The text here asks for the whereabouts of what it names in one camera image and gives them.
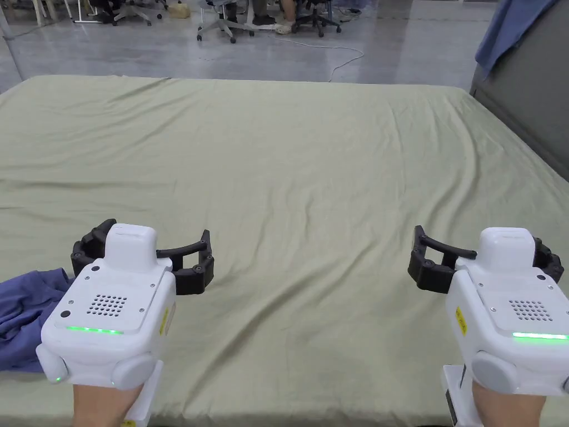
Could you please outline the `person's right hand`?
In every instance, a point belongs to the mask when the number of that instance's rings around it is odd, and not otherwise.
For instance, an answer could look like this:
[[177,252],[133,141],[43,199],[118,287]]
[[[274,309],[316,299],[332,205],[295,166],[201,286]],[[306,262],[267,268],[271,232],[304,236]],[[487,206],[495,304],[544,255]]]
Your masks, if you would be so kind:
[[545,396],[500,394],[472,382],[473,401],[483,426],[539,426]]

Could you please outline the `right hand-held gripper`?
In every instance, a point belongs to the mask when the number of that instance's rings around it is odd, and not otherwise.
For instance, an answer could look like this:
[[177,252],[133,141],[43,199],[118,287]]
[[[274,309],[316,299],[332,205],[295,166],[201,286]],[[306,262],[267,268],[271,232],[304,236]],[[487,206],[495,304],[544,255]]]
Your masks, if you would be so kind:
[[[443,255],[440,264],[427,249]],[[454,426],[481,426],[472,382],[501,394],[568,393],[568,299],[564,267],[523,228],[492,227],[478,251],[429,237],[415,226],[408,274],[421,290],[447,294],[445,308],[463,363],[442,384]]]

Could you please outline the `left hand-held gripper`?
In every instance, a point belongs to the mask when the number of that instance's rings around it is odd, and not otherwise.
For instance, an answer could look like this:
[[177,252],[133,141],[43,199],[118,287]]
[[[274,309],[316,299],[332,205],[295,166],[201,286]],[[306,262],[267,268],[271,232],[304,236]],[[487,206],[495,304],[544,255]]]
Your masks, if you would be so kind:
[[[76,241],[74,280],[43,324],[36,348],[51,383],[120,390],[143,385],[128,421],[150,419],[175,295],[202,294],[214,277],[209,230],[183,247],[156,251],[156,242],[154,229],[116,219]],[[198,263],[183,267],[193,254]]]

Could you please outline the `person's left hand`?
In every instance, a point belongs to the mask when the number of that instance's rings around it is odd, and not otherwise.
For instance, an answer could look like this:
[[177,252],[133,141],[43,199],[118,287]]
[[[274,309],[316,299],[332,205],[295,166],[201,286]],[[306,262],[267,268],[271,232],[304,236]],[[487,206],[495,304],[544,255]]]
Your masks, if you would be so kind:
[[73,426],[120,426],[143,385],[120,390],[88,385],[73,386]]

